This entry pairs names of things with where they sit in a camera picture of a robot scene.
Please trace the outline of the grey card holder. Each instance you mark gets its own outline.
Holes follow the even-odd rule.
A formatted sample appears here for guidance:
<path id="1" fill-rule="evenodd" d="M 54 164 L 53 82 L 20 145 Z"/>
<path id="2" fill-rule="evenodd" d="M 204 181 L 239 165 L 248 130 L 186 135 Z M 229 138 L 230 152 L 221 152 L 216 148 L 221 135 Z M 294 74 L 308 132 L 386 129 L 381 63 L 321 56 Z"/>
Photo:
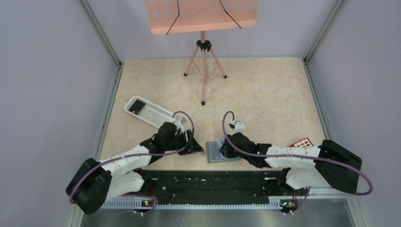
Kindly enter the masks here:
<path id="1" fill-rule="evenodd" d="M 206 155 L 208 163 L 221 163 L 240 160 L 240 157 L 224 157 L 219 151 L 222 145 L 223 142 L 219 139 L 217 139 L 216 141 L 206 142 Z"/>

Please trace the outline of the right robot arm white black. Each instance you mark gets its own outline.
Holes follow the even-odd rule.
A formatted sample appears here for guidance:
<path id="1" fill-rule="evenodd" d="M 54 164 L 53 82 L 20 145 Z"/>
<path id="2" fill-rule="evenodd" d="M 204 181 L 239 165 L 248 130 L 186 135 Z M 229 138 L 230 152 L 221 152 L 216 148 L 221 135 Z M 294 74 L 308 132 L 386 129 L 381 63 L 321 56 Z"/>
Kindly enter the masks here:
<path id="1" fill-rule="evenodd" d="M 362 159 L 332 140 L 307 148 L 255 143 L 242 133 L 228 135 L 219 149 L 227 158 L 240 157 L 257 168 L 282 168 L 278 184 L 298 190 L 331 187 L 355 194 Z"/>

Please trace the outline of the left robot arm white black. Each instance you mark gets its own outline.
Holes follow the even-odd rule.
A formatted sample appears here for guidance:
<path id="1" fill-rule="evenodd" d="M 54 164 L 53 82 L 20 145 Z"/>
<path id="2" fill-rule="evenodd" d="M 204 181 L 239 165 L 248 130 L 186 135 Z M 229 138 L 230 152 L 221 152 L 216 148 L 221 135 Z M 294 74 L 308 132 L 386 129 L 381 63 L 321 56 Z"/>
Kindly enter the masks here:
<path id="1" fill-rule="evenodd" d="M 103 161 L 86 159 L 66 188 L 70 202 L 90 215 L 110 199 L 139 192 L 151 180 L 142 167 L 164 156 L 204 151 L 193 134 L 194 129 L 165 122 L 152 137 L 119 156 Z"/>

